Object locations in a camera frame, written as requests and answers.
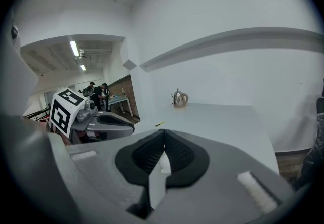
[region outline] floor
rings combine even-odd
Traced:
[[[294,155],[276,154],[280,175],[289,183],[291,183],[293,179],[298,178],[303,159],[307,153],[308,151]]]
[[[111,107],[111,112],[118,114],[121,117],[124,117],[125,119],[130,121],[132,124],[136,124],[136,123],[140,122],[140,120],[138,118],[132,117],[128,112],[125,112],[125,111],[124,111],[124,113],[122,113],[122,110],[115,106]]]

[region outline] ceiling light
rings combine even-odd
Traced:
[[[71,48],[75,56],[79,57],[79,51],[77,50],[76,43],[74,41],[70,41]]]

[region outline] brick wall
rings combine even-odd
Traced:
[[[122,88],[125,90],[125,95],[128,97],[130,101],[133,115],[139,117],[137,107],[136,107],[134,91],[133,91],[132,79],[130,75],[108,86],[110,95],[121,96]],[[127,101],[122,101],[121,104],[123,105],[124,111],[129,112]]]

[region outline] silver electric kettle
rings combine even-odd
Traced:
[[[188,99],[189,99],[189,95],[187,95],[184,92],[179,91],[179,89],[177,89],[174,94],[173,94],[173,106],[175,108],[183,108],[186,106]]]

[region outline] table leg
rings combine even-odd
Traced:
[[[121,102],[119,102],[119,106],[120,106],[120,108],[121,108],[122,113],[124,113],[123,105],[122,105]]]
[[[128,98],[127,98],[127,104],[128,104],[128,109],[130,110],[130,114],[133,117],[133,113],[132,113],[132,109],[131,109],[131,105],[130,105],[130,100],[128,100]]]

